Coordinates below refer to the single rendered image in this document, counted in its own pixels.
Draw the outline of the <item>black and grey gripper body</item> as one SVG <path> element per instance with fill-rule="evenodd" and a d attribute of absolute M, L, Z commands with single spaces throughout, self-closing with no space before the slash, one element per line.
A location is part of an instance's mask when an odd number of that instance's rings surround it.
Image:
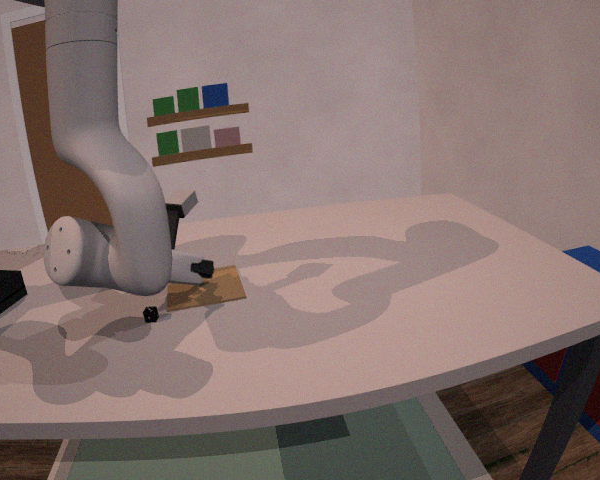
<path fill-rule="evenodd" d="M 203 278 L 191 272 L 191 264 L 200 263 L 204 258 L 199 255 L 172 250 L 172 271 L 168 283 L 201 285 Z"/>

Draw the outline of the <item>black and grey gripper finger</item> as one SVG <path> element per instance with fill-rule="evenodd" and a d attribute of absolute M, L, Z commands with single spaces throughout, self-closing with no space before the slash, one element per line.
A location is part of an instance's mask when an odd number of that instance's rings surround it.
<path fill-rule="evenodd" d="M 202 263 L 204 262 L 204 263 Z M 208 266 L 206 266 L 208 264 Z M 200 265 L 191 264 L 191 271 L 198 273 L 202 278 L 212 278 L 214 274 L 214 262 L 209 260 L 203 260 Z M 201 273 L 202 272 L 202 273 Z M 203 275 L 202 275 L 203 274 Z"/>

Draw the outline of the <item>black die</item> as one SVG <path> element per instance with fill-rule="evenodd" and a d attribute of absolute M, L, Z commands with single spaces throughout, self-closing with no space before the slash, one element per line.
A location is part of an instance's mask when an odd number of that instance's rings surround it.
<path fill-rule="evenodd" d="M 146 307 L 143 315 L 146 323 L 156 322 L 159 317 L 157 307 Z"/>

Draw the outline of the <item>tan flat mat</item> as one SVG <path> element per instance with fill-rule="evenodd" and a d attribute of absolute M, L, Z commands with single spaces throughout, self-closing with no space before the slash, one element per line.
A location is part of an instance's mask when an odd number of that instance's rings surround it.
<path fill-rule="evenodd" d="M 167 312 L 245 299 L 235 265 L 214 268 L 212 279 L 201 285 L 168 283 Z"/>

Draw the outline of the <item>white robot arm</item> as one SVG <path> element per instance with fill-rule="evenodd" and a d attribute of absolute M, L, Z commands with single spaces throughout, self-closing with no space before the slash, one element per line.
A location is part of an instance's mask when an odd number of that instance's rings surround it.
<path fill-rule="evenodd" d="M 94 182 L 114 226 L 56 220 L 44 244 L 46 272 L 61 286 L 158 294 L 171 277 L 179 218 L 198 200 L 195 190 L 178 189 L 164 199 L 153 169 L 120 130 L 118 0 L 15 1 L 45 7 L 53 146 Z"/>

